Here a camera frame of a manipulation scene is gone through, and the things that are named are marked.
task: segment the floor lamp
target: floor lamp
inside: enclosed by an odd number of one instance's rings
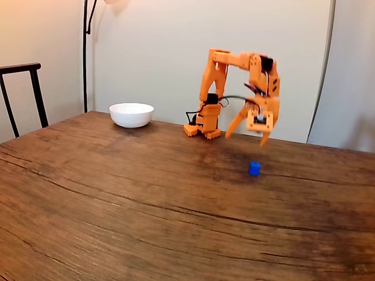
[[[118,0],[104,0],[107,4],[113,4]],[[84,12],[83,12],[83,104],[84,104],[84,113],[87,112],[87,35],[91,34],[91,21],[93,20],[93,15],[96,7],[97,0],[94,0],[93,9],[91,10],[90,19],[87,23],[87,5],[88,0],[84,0]]]

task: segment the white wall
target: white wall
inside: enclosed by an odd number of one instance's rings
[[[336,1],[326,77],[309,143],[375,152],[375,1]]]
[[[280,118],[273,138],[306,142],[316,104],[329,21],[329,0],[98,1],[94,46],[96,109],[145,102],[155,120],[186,123],[199,105],[210,47],[265,53],[278,62]],[[226,94],[252,95],[248,73],[231,68]],[[231,101],[219,127],[242,106]]]
[[[50,124],[83,111],[80,85],[82,3],[77,0],[1,0],[0,66],[39,62]],[[29,73],[4,76],[20,134],[40,128]],[[0,143],[14,138],[0,95]]]

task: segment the white bowl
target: white bowl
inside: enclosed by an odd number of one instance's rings
[[[147,125],[152,118],[154,107],[148,104],[114,104],[110,106],[113,122],[125,128],[138,128]]]

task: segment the chair leg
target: chair leg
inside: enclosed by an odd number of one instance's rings
[[[17,130],[16,121],[14,120],[11,104],[9,103],[8,95],[7,95],[6,89],[5,89],[4,78],[3,78],[2,75],[0,75],[0,87],[1,87],[2,95],[4,97],[6,111],[8,112],[8,116],[9,116],[9,120],[10,120],[11,125],[12,125],[14,136],[16,138],[18,138],[19,133],[18,133],[18,130]]]
[[[48,126],[48,120],[47,120],[45,106],[43,103],[42,92],[40,90],[38,73],[36,72],[36,70],[31,70],[30,76],[31,76],[31,83],[33,84],[34,96],[35,96],[37,111],[39,113],[40,124],[42,124],[42,128],[44,128]]]

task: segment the lamp pole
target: lamp pole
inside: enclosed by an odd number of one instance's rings
[[[84,0],[84,10],[83,10],[83,106],[84,106],[84,113],[87,112],[86,44],[87,44],[87,0]]]

